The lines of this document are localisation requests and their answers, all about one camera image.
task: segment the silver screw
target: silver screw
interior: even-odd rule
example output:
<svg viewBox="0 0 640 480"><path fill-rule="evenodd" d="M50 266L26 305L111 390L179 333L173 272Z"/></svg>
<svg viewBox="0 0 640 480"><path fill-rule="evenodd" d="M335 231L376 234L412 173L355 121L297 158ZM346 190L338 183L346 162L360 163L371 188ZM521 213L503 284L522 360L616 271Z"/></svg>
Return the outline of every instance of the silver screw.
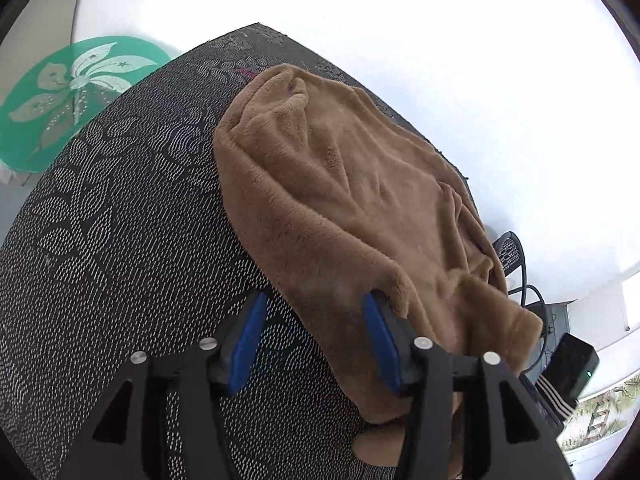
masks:
<svg viewBox="0 0 640 480"><path fill-rule="evenodd" d="M420 350L428 350L433 346L433 341L428 337L417 337L414 339L414 345Z"/></svg>
<svg viewBox="0 0 640 480"><path fill-rule="evenodd" d="M497 365L500 364L500 356L495 352L485 352L482 358L485 360L487 364Z"/></svg>
<svg viewBox="0 0 640 480"><path fill-rule="evenodd" d="M140 350L139 352L133 352L133 354L131 354L131 362L133 364L141 365L145 361L146 361L146 353L144 353L142 350Z"/></svg>
<svg viewBox="0 0 640 480"><path fill-rule="evenodd" d="M213 350L216 346L218 346L218 342L212 337L206 337L200 340L200 348L203 350Z"/></svg>

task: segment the white backdrop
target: white backdrop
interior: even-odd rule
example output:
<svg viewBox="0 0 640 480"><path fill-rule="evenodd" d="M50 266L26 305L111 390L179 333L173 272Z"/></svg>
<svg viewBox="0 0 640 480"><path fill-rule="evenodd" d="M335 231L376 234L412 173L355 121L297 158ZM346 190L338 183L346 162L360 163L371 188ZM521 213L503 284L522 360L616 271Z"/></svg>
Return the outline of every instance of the white backdrop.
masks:
<svg viewBox="0 0 640 480"><path fill-rule="evenodd" d="M640 64L600 0L79 0L74 40L174 54L262 22L353 75L517 232L529 281L574 300L640 261Z"/></svg>

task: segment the green circular emblem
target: green circular emblem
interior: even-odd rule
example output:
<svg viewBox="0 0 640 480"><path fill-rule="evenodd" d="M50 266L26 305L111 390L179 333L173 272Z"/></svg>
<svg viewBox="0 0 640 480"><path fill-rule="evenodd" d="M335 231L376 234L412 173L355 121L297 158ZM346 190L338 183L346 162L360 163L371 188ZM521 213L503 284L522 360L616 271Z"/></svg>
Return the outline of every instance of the green circular emblem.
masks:
<svg viewBox="0 0 640 480"><path fill-rule="evenodd" d="M46 170L66 142L106 105L170 60L129 36L80 41L43 59L0 107L0 162Z"/></svg>

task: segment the white stripe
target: white stripe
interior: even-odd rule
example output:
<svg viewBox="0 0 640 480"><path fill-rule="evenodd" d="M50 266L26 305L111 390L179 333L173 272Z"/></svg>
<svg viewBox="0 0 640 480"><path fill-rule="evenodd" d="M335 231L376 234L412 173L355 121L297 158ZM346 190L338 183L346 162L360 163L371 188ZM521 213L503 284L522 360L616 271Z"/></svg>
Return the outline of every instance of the white stripe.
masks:
<svg viewBox="0 0 640 480"><path fill-rule="evenodd" d="M558 406L556 400L544 390L544 386L536 383L536 388L539 390L539 393L546 399L546 402L551 404L551 408L556 412L556 415L562 418L562 420L567 420L568 417L565 415L562 407Z"/></svg>
<svg viewBox="0 0 640 480"><path fill-rule="evenodd" d="M540 380L542 378L542 380L545 382L546 386L549 387L549 389L551 389L551 392L553 394L556 394L556 397L558 398L558 400L560 401L560 403L569 410L570 413L574 412L574 409L569 405L568 402L566 402L563 398L562 395L560 395L558 393L558 391L556 390L556 388L553 386L553 384L551 384L551 382L549 381L549 379L547 379L544 375L540 374L540 377L538 378L538 380Z"/></svg>
<svg viewBox="0 0 640 480"><path fill-rule="evenodd" d="M567 412L564 406L558 404L558 400L556 396L553 395L548 390L548 388L546 387L546 384L542 383L541 381L538 381L536 383L536 387L540 390L540 393L542 393L546 397L546 400L548 400L548 402L550 402L553 405L553 407L556 409L556 412L558 412L560 416L564 416L564 418L569 418L571 416L571 413L567 415Z"/></svg>

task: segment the white flower emblem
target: white flower emblem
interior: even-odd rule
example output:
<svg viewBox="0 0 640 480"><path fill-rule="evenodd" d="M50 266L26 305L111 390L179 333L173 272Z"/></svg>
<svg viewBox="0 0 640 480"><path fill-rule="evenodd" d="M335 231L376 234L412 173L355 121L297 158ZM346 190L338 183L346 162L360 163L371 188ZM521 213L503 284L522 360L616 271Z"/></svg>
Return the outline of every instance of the white flower emblem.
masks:
<svg viewBox="0 0 640 480"><path fill-rule="evenodd" d="M81 54L71 65L69 71L71 80L65 78L67 71L65 65L47 63L38 76L38 87L43 90L53 90L55 93L38 94L13 112L9 112L9 117L16 123L33 121L51 112L35 151L56 142L80 122L87 108L89 83L101 91L107 89L122 94L131 87L131 83L110 74L132 72L143 66L157 64L142 56L115 56L105 59L115 44L102 44ZM113 100L113 98L102 99L103 105Z"/></svg>

